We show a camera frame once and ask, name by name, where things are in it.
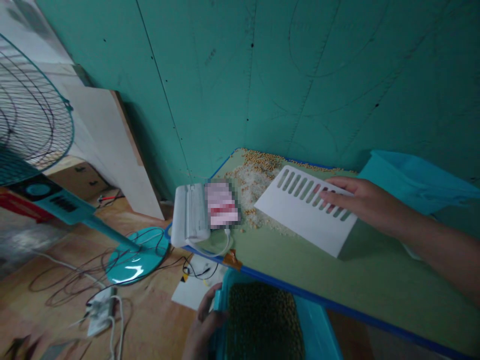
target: teal wall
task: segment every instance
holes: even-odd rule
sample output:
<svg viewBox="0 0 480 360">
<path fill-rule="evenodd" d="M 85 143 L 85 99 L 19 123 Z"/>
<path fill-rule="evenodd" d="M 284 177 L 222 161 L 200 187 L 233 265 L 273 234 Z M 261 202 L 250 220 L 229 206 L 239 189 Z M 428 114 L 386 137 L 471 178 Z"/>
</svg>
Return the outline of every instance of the teal wall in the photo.
<svg viewBox="0 0 480 360">
<path fill-rule="evenodd" d="M 354 170 L 380 148 L 478 183 L 476 0 L 37 2 L 167 197 L 237 147 Z"/>
</svg>

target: hand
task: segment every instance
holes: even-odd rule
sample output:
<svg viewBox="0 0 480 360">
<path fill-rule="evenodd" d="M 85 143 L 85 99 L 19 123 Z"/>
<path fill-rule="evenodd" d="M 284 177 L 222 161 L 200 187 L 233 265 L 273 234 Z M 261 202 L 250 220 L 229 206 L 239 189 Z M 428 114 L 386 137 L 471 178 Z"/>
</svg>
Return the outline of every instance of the hand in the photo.
<svg viewBox="0 0 480 360">
<path fill-rule="evenodd" d="M 195 320 L 190 327 L 183 350 L 183 360 L 203 360 L 208 358 L 209 340 L 215 330 L 227 320 L 228 313 L 212 311 L 210 305 L 215 297 L 215 291 L 222 288 L 222 283 L 214 285 L 203 297 Z"/>
<path fill-rule="evenodd" d="M 386 235 L 397 238 L 405 227 L 424 218 L 423 215 L 368 180 L 334 176 L 327 179 L 327 182 L 353 193 L 354 196 L 322 191 L 320 193 L 322 199 L 329 204 L 351 211 Z"/>
</svg>

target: white device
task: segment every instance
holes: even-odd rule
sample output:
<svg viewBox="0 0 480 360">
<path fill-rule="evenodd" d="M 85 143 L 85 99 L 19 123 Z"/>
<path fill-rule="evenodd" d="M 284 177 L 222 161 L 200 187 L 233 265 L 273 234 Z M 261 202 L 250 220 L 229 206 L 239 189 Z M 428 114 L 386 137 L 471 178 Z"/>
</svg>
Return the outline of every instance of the white device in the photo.
<svg viewBox="0 0 480 360">
<path fill-rule="evenodd" d="M 86 311 L 90 315 L 90 324 L 88 325 L 87 336 L 98 335 L 112 325 L 109 317 L 114 314 L 115 299 L 112 297 L 113 295 L 115 295 L 115 289 L 107 287 L 88 302 Z"/>
<path fill-rule="evenodd" d="M 352 193 L 286 165 L 260 196 L 255 207 L 334 257 L 352 230 L 357 216 L 325 203 L 319 194 Z"/>
<path fill-rule="evenodd" d="M 171 244 L 181 248 L 210 237 L 205 203 L 205 187 L 201 183 L 176 188 L 171 225 Z"/>
</svg>

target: power strip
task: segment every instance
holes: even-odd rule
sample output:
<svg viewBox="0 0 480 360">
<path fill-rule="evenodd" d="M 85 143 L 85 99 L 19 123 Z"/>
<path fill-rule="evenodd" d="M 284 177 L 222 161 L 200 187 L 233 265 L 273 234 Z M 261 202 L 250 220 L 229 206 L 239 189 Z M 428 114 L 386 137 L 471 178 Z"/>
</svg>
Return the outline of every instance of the power strip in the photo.
<svg viewBox="0 0 480 360">
<path fill-rule="evenodd" d="M 108 287 L 100 291 L 95 297 L 87 303 L 86 311 L 89 313 L 90 324 L 88 325 L 87 336 L 92 337 L 108 329 L 112 322 L 109 319 L 113 316 L 115 289 Z"/>
</svg>

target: fan stand pole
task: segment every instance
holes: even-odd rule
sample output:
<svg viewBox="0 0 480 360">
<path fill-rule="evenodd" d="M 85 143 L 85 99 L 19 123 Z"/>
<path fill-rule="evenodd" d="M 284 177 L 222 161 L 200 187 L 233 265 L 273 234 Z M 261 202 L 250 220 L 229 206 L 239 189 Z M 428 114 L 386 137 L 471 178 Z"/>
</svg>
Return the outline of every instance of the fan stand pole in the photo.
<svg viewBox="0 0 480 360">
<path fill-rule="evenodd" d="M 133 241 L 128 240 L 121 233 L 112 229 L 110 226 L 106 225 L 102 220 L 100 220 L 94 215 L 86 218 L 82 221 L 82 223 L 87 225 L 89 228 L 98 230 L 99 232 L 107 235 L 110 239 L 115 240 L 117 243 L 119 243 L 124 249 L 129 249 L 130 251 L 137 253 L 139 253 L 142 249 L 139 245 L 137 245 Z"/>
</svg>

